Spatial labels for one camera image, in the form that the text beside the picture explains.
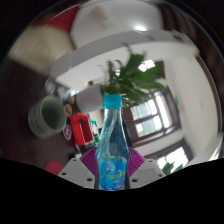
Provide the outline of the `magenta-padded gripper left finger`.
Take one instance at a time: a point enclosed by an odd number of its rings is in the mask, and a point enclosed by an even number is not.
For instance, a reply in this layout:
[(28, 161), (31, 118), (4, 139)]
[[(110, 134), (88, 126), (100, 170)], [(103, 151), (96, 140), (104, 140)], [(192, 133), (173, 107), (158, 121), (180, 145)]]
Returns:
[(98, 171), (96, 149), (92, 148), (79, 158), (72, 158), (58, 176), (80, 187), (94, 189)]

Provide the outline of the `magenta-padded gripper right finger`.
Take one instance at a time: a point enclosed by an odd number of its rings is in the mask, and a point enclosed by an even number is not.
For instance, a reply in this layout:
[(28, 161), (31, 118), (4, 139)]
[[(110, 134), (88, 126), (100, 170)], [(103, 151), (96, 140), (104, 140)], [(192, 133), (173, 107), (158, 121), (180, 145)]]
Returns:
[(129, 149), (127, 162), (127, 188), (135, 189), (146, 186), (165, 177), (153, 159), (145, 159), (137, 150)]

